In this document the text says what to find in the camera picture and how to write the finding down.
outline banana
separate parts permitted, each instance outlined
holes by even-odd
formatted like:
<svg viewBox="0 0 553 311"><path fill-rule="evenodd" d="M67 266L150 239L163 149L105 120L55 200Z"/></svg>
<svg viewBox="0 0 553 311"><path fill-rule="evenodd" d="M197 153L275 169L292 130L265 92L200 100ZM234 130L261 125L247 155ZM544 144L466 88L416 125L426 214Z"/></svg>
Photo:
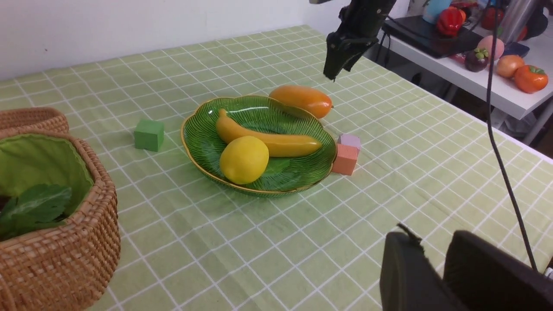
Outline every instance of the banana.
<svg viewBox="0 0 553 311"><path fill-rule="evenodd" d="M269 149L269 156L274 158L308 156L322 147L321 142L307 135L267 134L244 128L228 117L225 109L219 110L215 126L219 137L227 144L243 136L261 139Z"/></svg>

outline mangosteen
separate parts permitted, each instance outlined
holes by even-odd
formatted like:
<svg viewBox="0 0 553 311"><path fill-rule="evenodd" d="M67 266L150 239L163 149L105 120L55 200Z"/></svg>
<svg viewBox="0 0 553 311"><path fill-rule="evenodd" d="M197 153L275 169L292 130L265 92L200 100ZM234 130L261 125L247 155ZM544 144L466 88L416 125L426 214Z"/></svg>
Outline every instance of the mangosteen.
<svg viewBox="0 0 553 311"><path fill-rule="evenodd" d="M484 48L476 48L473 51L468 51L465 56L465 68L473 72L482 71L488 66L488 57L488 50Z"/></svg>

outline wicker basket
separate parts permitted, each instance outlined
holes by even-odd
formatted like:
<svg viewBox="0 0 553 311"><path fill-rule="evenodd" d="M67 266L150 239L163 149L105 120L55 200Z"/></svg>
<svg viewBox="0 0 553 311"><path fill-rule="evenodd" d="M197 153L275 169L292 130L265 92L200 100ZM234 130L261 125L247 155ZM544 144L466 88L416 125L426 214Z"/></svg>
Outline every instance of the wicker basket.
<svg viewBox="0 0 553 311"><path fill-rule="evenodd" d="M0 310L84 310L105 292L119 261L115 185L90 146L69 136L67 122L55 111L0 112L0 127L10 115L12 128L0 139L19 134L62 138L75 146L94 185L66 225L0 242ZM58 132L33 128L53 129Z"/></svg>
<svg viewBox="0 0 553 311"><path fill-rule="evenodd" d="M21 130L40 128L69 133L67 118L58 110L49 107L0 111L0 131L14 127L20 127Z"/></svg>

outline tablecloth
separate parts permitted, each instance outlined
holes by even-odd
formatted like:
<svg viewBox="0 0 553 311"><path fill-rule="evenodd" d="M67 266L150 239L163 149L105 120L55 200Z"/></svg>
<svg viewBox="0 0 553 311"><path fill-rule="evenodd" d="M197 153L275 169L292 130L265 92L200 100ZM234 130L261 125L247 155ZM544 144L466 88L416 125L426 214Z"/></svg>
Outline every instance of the tablecloth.
<svg viewBox="0 0 553 311"><path fill-rule="evenodd" d="M298 26L0 82L2 109L65 113L117 186L121 261L92 310L378 310L384 236L399 221L440 272L458 229L528 262L485 125L366 59L329 81L325 55L325 37ZM282 84L331 96L325 128L363 143L355 173L281 199L205 178L181 145L183 119L214 97ZM133 147L141 118L165 123L158 153ZM495 137L543 269L553 165Z"/></svg>

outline green plate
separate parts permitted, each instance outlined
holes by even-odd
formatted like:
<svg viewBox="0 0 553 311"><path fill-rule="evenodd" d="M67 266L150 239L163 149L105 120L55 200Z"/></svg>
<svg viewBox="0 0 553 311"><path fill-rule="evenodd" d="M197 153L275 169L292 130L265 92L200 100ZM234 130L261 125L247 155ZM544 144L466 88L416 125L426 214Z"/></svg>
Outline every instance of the green plate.
<svg viewBox="0 0 553 311"><path fill-rule="evenodd" d="M246 185L233 184L219 168L219 158L226 147L215 129L221 108L245 128L265 133L309 135L318 139L322 147L305 157L271 158L258 180ZM206 176L240 192L261 197L295 193L316 185L330 174L337 149L335 140L312 114L264 96L217 98L205 102L182 124L181 140L194 165Z"/></svg>

